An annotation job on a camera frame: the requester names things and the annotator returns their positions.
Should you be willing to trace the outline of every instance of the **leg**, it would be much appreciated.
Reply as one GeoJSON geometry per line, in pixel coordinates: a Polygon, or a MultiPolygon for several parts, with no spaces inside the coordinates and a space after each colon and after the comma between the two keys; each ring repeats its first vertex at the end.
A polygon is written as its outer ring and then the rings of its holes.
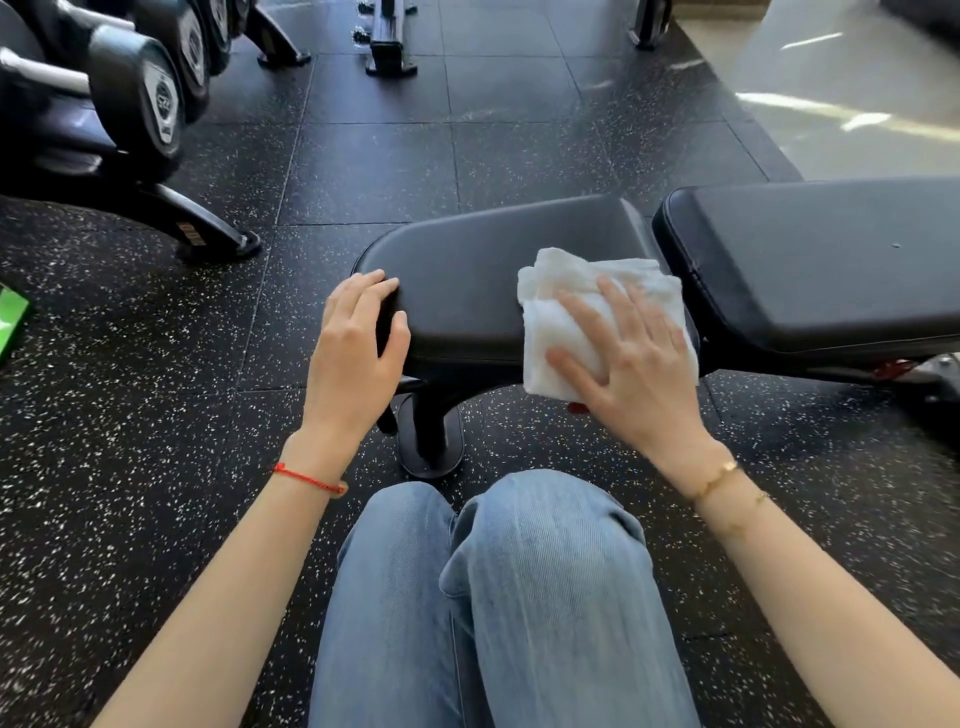
{"type": "Polygon", "coordinates": [[[570,475],[509,475],[457,520],[440,586],[497,728],[699,726],[636,519],[570,475]]]}
{"type": "Polygon", "coordinates": [[[452,618],[438,588],[452,522],[424,483],[370,499],[340,552],[310,728],[463,726],[452,618]]]}

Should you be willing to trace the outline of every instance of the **green object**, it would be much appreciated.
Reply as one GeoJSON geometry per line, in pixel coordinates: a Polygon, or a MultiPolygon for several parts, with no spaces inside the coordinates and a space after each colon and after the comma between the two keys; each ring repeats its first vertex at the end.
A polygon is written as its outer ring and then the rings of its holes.
{"type": "Polygon", "coordinates": [[[13,332],[30,306],[27,300],[7,286],[0,286],[0,358],[7,353],[13,332]]]}

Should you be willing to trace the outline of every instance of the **forearm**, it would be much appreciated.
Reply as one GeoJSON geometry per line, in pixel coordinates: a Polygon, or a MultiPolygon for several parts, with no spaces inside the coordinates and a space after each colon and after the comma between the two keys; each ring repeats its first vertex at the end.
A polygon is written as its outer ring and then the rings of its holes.
{"type": "Polygon", "coordinates": [[[955,726],[960,679],[743,473],[698,510],[780,644],[843,728],[955,726]]]}
{"type": "Polygon", "coordinates": [[[133,666],[96,728],[235,728],[329,496],[274,476],[133,666]]]}

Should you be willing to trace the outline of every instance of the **rubber gym floor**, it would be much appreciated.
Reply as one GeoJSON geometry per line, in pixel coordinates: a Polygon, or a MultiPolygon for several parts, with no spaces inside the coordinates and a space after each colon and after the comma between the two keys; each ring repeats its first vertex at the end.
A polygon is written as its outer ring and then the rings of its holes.
{"type": "MultiPolygon", "coordinates": [[[[237,522],[295,426],[325,296],[378,235],[592,192],[644,214],[694,183],[797,172],[673,28],[653,54],[627,0],[430,0],[416,78],[364,75],[352,3],[272,12],[312,64],[234,48],[170,185],[260,232],[188,268],[119,218],[0,198],[0,279],[36,310],[0,370],[0,723],[86,725],[237,522]]],[[[709,426],[845,567],[960,669],[955,413],[866,387],[718,373],[709,426]]],[[[463,408],[456,507],[557,468],[643,523],[705,726],[826,724],[720,548],[645,462],[519,388],[463,408]]],[[[334,558],[403,479],[373,433],[328,511],[245,718],[305,722],[334,558]]]]}

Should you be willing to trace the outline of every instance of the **red string bracelet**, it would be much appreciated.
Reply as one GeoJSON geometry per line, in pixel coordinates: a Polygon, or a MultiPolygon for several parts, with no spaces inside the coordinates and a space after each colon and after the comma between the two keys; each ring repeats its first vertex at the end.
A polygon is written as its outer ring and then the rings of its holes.
{"type": "Polygon", "coordinates": [[[340,497],[347,492],[347,483],[338,483],[337,485],[330,485],[329,483],[324,483],[322,480],[317,480],[317,478],[310,477],[309,475],[304,475],[302,473],[295,473],[294,471],[287,470],[287,466],[283,463],[277,463],[274,466],[274,473],[280,475],[288,475],[289,477],[295,478],[296,480],[302,480],[304,483],[309,483],[314,485],[317,488],[320,488],[322,491],[327,491],[332,493],[335,497],[340,497]]]}

